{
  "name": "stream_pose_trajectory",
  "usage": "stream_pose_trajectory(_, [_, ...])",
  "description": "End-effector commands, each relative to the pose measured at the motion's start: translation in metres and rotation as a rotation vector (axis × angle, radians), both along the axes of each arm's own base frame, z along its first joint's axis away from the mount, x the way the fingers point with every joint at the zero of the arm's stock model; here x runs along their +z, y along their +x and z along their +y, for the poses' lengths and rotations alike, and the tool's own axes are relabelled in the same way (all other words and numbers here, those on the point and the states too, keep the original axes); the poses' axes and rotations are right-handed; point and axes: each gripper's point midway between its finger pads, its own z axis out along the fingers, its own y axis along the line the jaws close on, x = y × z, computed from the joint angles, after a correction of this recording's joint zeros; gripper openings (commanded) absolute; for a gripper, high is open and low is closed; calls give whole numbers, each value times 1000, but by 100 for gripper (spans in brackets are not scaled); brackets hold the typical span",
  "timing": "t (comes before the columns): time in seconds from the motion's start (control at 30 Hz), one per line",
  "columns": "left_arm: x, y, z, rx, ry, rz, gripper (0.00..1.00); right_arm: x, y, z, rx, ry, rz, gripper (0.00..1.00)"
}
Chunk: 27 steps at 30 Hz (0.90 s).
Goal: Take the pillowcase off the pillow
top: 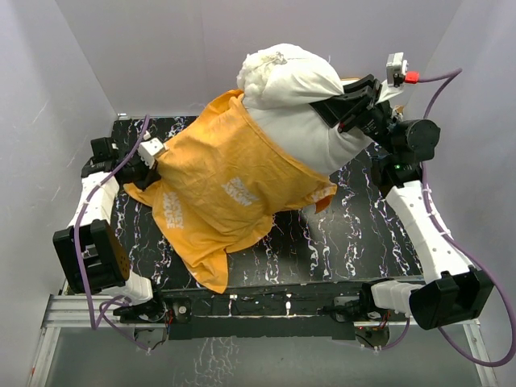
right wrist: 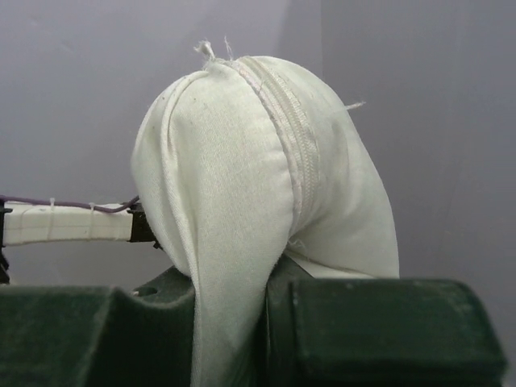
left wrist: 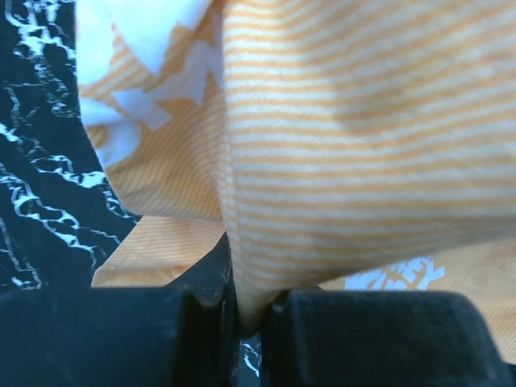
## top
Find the orange pillowcase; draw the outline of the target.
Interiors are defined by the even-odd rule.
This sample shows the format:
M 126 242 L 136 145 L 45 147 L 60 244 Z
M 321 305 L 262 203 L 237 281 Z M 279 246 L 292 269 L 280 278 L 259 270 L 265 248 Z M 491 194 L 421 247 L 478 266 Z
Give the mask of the orange pillowcase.
M 125 192 L 152 217 L 195 280 L 224 293 L 227 254 L 253 246 L 278 212 L 325 210 L 337 187 L 275 144 L 243 106 L 243 91 L 210 102 L 170 138 L 156 160 L 160 180 Z

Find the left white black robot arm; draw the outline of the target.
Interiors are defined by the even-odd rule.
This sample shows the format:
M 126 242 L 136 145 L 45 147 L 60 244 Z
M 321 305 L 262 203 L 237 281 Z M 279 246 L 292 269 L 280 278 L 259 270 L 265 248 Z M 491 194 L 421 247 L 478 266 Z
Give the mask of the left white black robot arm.
M 123 151 L 110 137 L 92 140 L 91 148 L 92 156 L 81 170 L 76 213 L 52 237 L 60 265 L 73 293 L 117 298 L 120 306 L 114 315 L 124 323 L 157 323 L 167 303 L 151 279 L 132 271 L 110 221 L 122 185 L 146 189 L 159 180 L 156 159 L 165 147 L 146 134 L 134 151 Z

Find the white pillow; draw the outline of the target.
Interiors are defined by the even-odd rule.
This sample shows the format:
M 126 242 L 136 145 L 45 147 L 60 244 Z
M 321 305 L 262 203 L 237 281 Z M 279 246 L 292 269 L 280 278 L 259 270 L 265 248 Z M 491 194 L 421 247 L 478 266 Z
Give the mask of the white pillow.
M 317 173 L 331 175 L 372 143 L 358 128 L 340 133 L 327 126 L 311 107 L 340 95 L 343 83 L 326 59 L 297 45 L 276 44 L 247 55 L 237 86 L 258 127 Z

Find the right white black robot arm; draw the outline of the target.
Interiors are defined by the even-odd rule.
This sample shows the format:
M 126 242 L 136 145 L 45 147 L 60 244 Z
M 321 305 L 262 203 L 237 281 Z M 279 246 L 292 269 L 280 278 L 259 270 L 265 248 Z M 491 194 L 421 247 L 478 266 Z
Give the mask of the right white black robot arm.
M 423 181 L 423 164 L 435 155 L 440 129 L 427 118 L 403 119 L 391 108 L 387 89 L 368 75 L 311 105 L 327 126 L 340 133 L 356 128 L 384 150 L 371 159 L 372 182 L 401 221 L 422 266 L 424 285 L 394 279 L 364 283 L 360 313 L 376 320 L 391 310 L 414 318 L 424 330 L 477 318 L 493 282 L 452 245 Z

